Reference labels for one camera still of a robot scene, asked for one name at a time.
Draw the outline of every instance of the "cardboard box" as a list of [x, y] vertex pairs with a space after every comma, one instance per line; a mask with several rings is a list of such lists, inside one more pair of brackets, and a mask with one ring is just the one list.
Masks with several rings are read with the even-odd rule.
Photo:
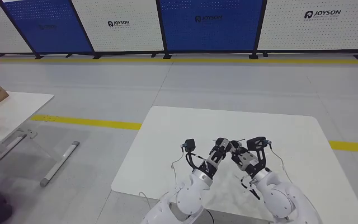
[[0, 102], [7, 98], [9, 94], [0, 86]]

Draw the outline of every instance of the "blue panel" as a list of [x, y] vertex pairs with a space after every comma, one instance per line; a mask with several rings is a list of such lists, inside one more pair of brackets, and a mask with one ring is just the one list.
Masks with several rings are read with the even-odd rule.
[[160, 0], [168, 50], [252, 50], [262, 0]]
[[90, 52], [69, 0], [25, 0], [5, 6], [36, 52]]

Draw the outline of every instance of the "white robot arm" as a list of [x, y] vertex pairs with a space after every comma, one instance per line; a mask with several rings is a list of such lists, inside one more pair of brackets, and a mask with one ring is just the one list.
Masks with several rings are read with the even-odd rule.
[[[188, 139], [183, 144], [182, 149], [185, 148], [186, 160], [193, 168], [190, 174], [190, 183], [180, 183], [168, 192], [160, 201], [154, 206], [144, 217], [141, 224], [191, 224], [201, 215], [204, 207], [202, 204], [201, 193], [204, 190], [210, 190], [213, 183], [213, 177], [218, 170], [220, 162], [225, 158], [226, 153], [230, 152], [232, 145], [227, 139], [219, 138], [215, 142], [215, 146], [210, 151], [208, 159], [204, 160], [202, 157], [192, 153], [195, 149], [194, 139]], [[197, 167], [193, 161], [192, 156], [196, 156], [204, 160], [202, 164]], [[170, 201], [176, 197], [178, 209], [183, 214], [187, 215], [184, 221], [179, 221], [170, 209]]]
[[[225, 138], [218, 138], [209, 158], [204, 160], [192, 153], [195, 143], [193, 139], [188, 139], [183, 144], [183, 148], [187, 152], [186, 160], [193, 168], [193, 172], [190, 174], [190, 183], [176, 185], [147, 213], [141, 224], [194, 223], [204, 210], [201, 205], [202, 192], [210, 190], [213, 176], [227, 152], [231, 152], [232, 160], [252, 178], [250, 184], [254, 184], [261, 192], [264, 204], [274, 217], [275, 223], [321, 224], [319, 215], [303, 192], [292, 183], [281, 182], [277, 174], [266, 167], [263, 149], [268, 144], [271, 146], [271, 142], [267, 141], [265, 137], [257, 137], [247, 141], [248, 149], [246, 149], [238, 141], [230, 142]], [[257, 157], [250, 151], [256, 151]], [[192, 161], [192, 156], [199, 157], [204, 162], [197, 167]], [[260, 199], [254, 189], [251, 189], [250, 192]], [[174, 197], [180, 212], [187, 215], [184, 221], [178, 220], [171, 211], [170, 201]], [[294, 211], [297, 213], [296, 217], [290, 219], [289, 216]]]
[[[274, 217], [275, 223], [320, 224], [321, 219], [303, 192], [292, 183], [281, 182], [278, 175], [266, 167], [263, 149], [271, 142], [265, 137], [257, 137], [247, 141], [247, 148], [240, 142], [232, 142], [232, 160], [245, 171], [256, 189], [262, 194], [264, 204]], [[257, 157], [250, 153], [256, 151]], [[296, 211], [292, 219], [289, 216]]]

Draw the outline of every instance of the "table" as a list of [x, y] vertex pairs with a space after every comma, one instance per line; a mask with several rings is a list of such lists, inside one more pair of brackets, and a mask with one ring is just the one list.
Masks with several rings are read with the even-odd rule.
[[[16, 137], [8, 146], [4, 146], [3, 141], [54, 97], [51, 94], [32, 94], [27, 92], [8, 92], [8, 94], [9, 97], [0, 102], [0, 148], [3, 151], [0, 159], [24, 139], [26, 134]], [[28, 130], [27, 133], [31, 134], [30, 139], [34, 141], [33, 138], [36, 137], [37, 133], [32, 130]], [[73, 142], [64, 155], [58, 155], [52, 150], [43, 149], [38, 144], [36, 145], [56, 160], [56, 164], [40, 183], [41, 186], [46, 186], [72, 151], [79, 145], [79, 142]]]
[[[180, 144], [194, 138], [195, 153], [209, 155], [218, 137], [265, 136], [282, 157], [292, 181], [312, 201], [324, 224], [357, 223], [358, 200], [317, 120], [310, 116], [244, 113], [154, 106], [130, 147], [113, 183], [116, 192], [144, 192], [158, 199], [175, 186], [171, 163]], [[266, 149], [267, 167], [287, 181], [280, 160]], [[178, 182], [188, 179], [185, 159], [175, 163]], [[221, 162], [203, 205], [207, 209], [272, 220], [262, 200], [243, 189], [241, 172], [230, 156]]]

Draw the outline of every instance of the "floor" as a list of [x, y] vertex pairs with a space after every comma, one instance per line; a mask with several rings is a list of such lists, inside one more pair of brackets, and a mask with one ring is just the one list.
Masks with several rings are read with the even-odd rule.
[[[327, 139], [358, 142], [357, 71], [358, 64], [1, 62], [0, 86], [54, 94], [39, 114], [142, 123], [150, 107], [159, 105], [310, 115]], [[111, 191], [137, 131], [36, 121], [26, 122], [23, 129], [27, 128], [37, 130], [35, 140], [42, 147], [64, 152], [73, 141], [81, 145], [46, 188], [39, 181], [54, 161], [29, 139], [0, 162], [0, 192], [15, 207], [7, 223], [141, 222], [149, 209], [145, 199]], [[334, 152], [358, 195], [358, 152]], [[267, 223], [220, 212], [213, 216], [216, 223]], [[207, 213], [197, 221], [210, 222]]]

